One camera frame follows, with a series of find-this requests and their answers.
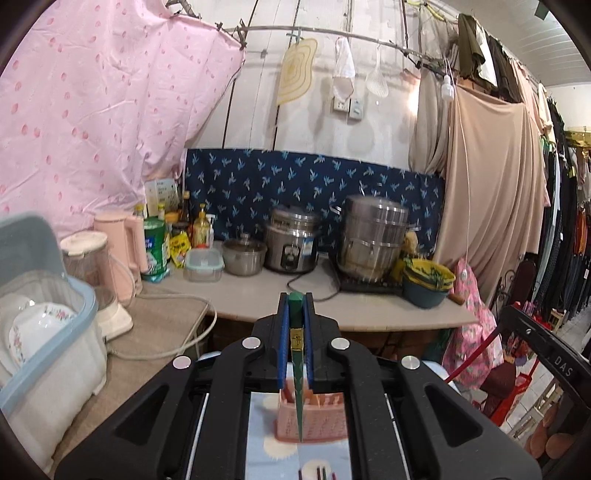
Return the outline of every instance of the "ceiling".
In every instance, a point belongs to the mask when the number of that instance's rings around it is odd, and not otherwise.
[[[550,12],[534,16],[538,0],[444,0],[476,17],[544,85],[591,82],[591,71]]]

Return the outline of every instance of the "light switch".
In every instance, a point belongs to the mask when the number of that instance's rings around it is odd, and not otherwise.
[[[355,98],[351,100],[351,108],[349,109],[349,118],[353,120],[363,119],[363,100]]]
[[[351,103],[351,100],[347,100],[345,102],[341,102],[340,100],[337,99],[337,97],[335,97],[333,102],[333,110],[335,112],[348,112],[349,111],[349,105]]]

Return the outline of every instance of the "blue floral cloth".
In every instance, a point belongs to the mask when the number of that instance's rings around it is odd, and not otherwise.
[[[340,217],[330,206],[343,206],[348,195],[382,196],[408,208],[418,224],[419,246],[431,254],[443,211],[443,179],[358,160],[286,151],[189,150],[185,172],[193,213],[205,203],[217,215],[217,238],[248,232],[262,238],[271,209],[293,205],[322,217],[321,251],[338,244]]]

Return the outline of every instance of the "floral bowl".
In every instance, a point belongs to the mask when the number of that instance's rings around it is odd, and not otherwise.
[[[16,316],[8,334],[13,360],[21,366],[75,316],[70,307],[58,303],[37,303],[26,308]]]

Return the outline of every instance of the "pink utensil holder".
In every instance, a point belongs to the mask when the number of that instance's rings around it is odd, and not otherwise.
[[[293,378],[286,378],[285,384],[279,396],[275,438],[281,442],[299,442]],[[302,443],[335,442],[347,436],[343,394],[315,395],[304,380]]]

